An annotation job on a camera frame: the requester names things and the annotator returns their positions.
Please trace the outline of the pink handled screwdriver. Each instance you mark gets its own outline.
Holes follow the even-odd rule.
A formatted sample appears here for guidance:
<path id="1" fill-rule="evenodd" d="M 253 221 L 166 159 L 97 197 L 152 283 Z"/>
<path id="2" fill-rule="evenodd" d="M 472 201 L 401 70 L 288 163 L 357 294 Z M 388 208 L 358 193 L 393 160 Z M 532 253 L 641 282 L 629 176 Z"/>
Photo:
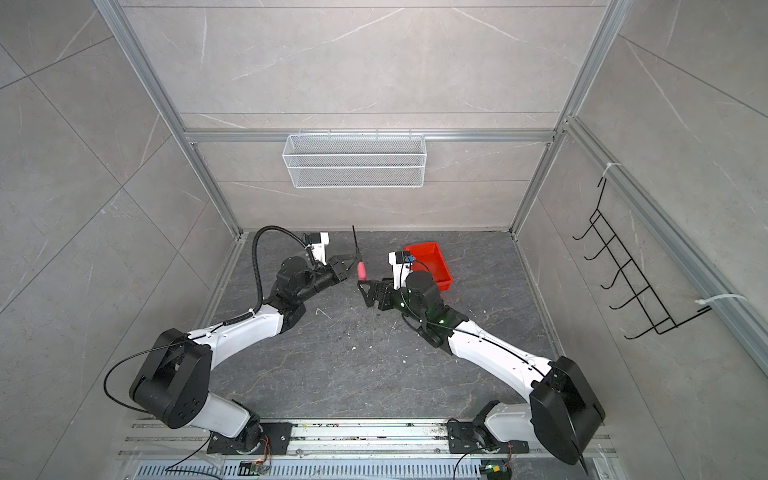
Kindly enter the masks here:
<path id="1" fill-rule="evenodd" d="M 356 269 L 357 269 L 357 278 L 359 281 L 366 281 L 367 280 L 367 272 L 366 267 L 363 260 L 363 255 L 359 247 L 358 238 L 355 226 L 352 226 L 352 232 L 353 232 L 353 240 L 355 244 L 355 259 L 356 259 Z"/>

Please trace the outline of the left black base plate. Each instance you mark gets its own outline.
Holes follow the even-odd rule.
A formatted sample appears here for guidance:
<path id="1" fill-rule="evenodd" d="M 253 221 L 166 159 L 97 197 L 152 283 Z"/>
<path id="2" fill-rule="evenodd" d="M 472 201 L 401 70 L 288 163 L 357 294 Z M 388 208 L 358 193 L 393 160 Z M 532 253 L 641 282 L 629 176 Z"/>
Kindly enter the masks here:
<path id="1" fill-rule="evenodd" d="M 235 438 L 215 433 L 206 452 L 222 455 L 263 455 L 266 447 L 273 455 L 287 453 L 293 424 L 290 422 L 266 422 L 258 426 L 247 426 Z"/>

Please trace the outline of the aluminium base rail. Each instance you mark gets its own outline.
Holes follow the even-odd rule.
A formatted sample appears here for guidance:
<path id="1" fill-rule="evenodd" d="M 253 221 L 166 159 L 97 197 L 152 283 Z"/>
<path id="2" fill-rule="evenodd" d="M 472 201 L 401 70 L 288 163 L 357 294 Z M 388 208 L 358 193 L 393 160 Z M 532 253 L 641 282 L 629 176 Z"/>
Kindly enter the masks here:
<path id="1" fill-rule="evenodd" d="M 267 419 L 261 422 L 261 435 L 278 458 L 449 456 L 481 445 L 472 422 L 440 419 Z M 222 456 L 238 453 L 233 441 L 220 434 L 136 420 L 120 435 L 116 456 L 182 457 L 199 446 Z"/>

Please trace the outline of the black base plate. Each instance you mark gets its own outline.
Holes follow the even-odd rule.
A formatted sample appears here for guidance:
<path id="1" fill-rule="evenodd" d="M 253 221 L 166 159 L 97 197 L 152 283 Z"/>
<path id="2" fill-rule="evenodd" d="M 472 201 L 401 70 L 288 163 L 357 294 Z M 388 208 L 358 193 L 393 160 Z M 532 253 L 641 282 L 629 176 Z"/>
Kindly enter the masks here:
<path id="1" fill-rule="evenodd" d="M 452 454 L 472 452 L 527 454 L 530 452 L 527 442 L 519 440 L 501 442 L 496 440 L 484 426 L 476 426 L 473 422 L 464 422 L 451 418 L 445 423 L 445 427 L 449 451 Z"/>
<path id="2" fill-rule="evenodd" d="M 266 422 L 258 426 L 247 426 L 235 438 L 215 433 L 206 452 L 222 455 L 263 455 L 266 447 L 273 455 L 287 453 L 293 424 L 290 422 Z"/>

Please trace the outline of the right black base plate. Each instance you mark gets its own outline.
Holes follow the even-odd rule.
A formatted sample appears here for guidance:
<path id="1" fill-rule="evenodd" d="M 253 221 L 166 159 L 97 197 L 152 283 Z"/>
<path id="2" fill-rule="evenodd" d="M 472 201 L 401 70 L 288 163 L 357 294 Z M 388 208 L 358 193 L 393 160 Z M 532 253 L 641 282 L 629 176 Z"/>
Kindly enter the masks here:
<path id="1" fill-rule="evenodd" d="M 464 422 L 451 418 L 445 423 L 445 427 L 449 451 L 452 454 L 472 452 L 527 454 L 530 452 L 527 442 L 519 440 L 501 442 L 496 440 L 484 426 L 476 426 L 473 422 Z"/>

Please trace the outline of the red plastic bin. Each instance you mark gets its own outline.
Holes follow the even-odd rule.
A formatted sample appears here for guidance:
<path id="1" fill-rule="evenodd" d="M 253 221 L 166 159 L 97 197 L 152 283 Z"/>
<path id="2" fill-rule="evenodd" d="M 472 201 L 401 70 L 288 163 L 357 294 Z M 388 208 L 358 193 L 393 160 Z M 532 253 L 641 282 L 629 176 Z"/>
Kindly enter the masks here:
<path id="1" fill-rule="evenodd" d="M 453 278 L 437 242 L 406 245 L 404 250 L 417 260 L 415 271 L 429 271 L 441 292 L 450 289 Z"/>

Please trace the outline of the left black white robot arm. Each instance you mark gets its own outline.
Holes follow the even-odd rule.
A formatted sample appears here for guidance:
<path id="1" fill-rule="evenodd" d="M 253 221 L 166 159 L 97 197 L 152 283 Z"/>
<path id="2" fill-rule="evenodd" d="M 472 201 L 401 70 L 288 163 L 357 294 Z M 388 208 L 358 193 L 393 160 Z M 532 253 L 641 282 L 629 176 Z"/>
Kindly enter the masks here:
<path id="1" fill-rule="evenodd" d="M 301 256 L 283 261 L 269 296 L 255 312 L 188 333 L 163 332 L 130 389 L 130 399 L 167 427 L 196 427 L 235 439 L 257 436 L 258 416 L 209 391 L 210 374 L 250 346 L 285 333 L 306 312 L 304 302 L 343 282 L 362 260 L 359 253 L 335 255 L 310 266 Z"/>

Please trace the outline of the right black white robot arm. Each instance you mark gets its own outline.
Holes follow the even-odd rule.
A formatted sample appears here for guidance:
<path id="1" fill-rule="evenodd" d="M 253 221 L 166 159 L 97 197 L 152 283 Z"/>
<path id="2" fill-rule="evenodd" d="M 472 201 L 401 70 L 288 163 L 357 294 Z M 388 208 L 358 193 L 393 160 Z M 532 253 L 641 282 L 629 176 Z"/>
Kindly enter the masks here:
<path id="1" fill-rule="evenodd" d="M 426 271 L 411 273 L 401 283 L 360 280 L 357 285 L 367 306 L 398 310 L 431 346 L 475 364 L 525 398 L 525 405 L 489 402 L 462 437 L 472 450 L 493 452 L 510 442 L 534 441 L 563 463 L 585 462 L 584 452 L 606 414 L 573 360 L 549 360 L 485 331 L 444 302 Z"/>

